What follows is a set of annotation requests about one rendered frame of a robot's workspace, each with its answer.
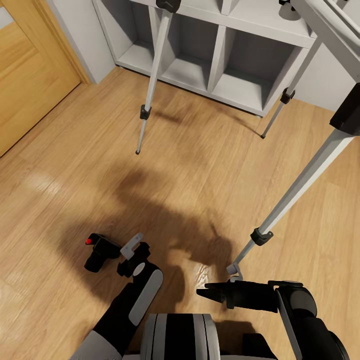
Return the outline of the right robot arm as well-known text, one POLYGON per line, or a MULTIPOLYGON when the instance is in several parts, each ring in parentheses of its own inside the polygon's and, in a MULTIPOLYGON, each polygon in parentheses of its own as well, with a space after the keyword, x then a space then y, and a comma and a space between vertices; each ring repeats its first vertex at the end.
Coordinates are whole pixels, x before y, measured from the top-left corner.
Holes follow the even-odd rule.
POLYGON ((269 280, 267 284, 243 281, 237 263, 228 266, 228 282, 205 283, 196 293, 234 307, 264 310, 281 315, 296 360, 350 360, 340 339, 317 318, 312 294, 297 281, 269 280), (274 289, 274 286, 279 286, 274 289))

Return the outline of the camera tripod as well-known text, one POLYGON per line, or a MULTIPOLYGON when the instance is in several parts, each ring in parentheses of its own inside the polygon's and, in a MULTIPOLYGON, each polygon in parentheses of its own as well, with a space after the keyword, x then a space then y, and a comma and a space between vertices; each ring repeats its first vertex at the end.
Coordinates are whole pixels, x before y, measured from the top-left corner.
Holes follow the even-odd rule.
MULTIPOLYGON (((165 45, 171 25, 173 14, 179 10, 182 0, 156 0, 156 5, 163 9, 153 60, 153 66, 148 86, 145 104, 141 105, 140 119, 143 119, 138 148, 140 148, 151 112, 151 103, 160 71, 160 66, 165 50, 165 45)), ((331 51, 351 77, 356 85, 330 120, 330 125, 335 129, 313 156, 304 170, 300 173, 291 187, 287 190, 272 212, 260 227, 255 228, 250 234, 250 241, 237 256, 233 263, 239 263, 256 244, 262 246, 274 234, 271 228, 292 207, 342 150, 355 136, 360 136, 360 27, 344 12, 350 0, 279 0, 281 8, 279 15, 289 21, 298 21, 303 18, 317 38, 307 54, 302 65, 296 72, 289 86, 284 89, 280 104, 271 118, 264 133, 267 132, 277 118, 281 109, 295 95, 295 88, 305 74, 312 60, 315 58, 322 44, 331 51)))

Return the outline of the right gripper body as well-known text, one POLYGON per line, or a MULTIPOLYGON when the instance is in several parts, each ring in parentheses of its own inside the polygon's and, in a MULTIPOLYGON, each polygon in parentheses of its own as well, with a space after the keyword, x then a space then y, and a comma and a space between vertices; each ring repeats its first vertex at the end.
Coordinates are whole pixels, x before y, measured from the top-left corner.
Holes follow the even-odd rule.
POLYGON ((225 285, 226 305, 228 309, 234 307, 253 309, 260 311, 260 300, 256 282, 239 281, 230 282, 225 285))

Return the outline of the digital camera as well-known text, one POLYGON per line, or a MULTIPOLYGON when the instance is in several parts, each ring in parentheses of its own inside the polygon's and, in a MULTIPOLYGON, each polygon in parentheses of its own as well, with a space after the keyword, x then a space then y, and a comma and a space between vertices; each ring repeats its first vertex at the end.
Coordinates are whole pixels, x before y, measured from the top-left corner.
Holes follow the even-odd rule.
POLYGON ((93 252, 84 265, 90 272, 98 273, 107 259, 117 259, 122 254, 120 250, 123 247, 103 234, 92 233, 86 244, 94 245, 93 252))

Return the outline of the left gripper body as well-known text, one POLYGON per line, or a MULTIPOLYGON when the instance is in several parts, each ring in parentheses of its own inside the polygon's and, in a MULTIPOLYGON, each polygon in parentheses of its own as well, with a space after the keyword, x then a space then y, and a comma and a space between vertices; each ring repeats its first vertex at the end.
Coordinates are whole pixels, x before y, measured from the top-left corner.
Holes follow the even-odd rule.
POLYGON ((123 275, 125 275, 127 278, 130 278, 133 273, 132 273, 132 265, 133 263, 140 259, 140 258, 145 258, 147 259, 150 256, 150 251, 143 245, 141 244, 134 252, 134 255, 127 261, 127 259, 118 266, 119 270, 123 273, 123 275))

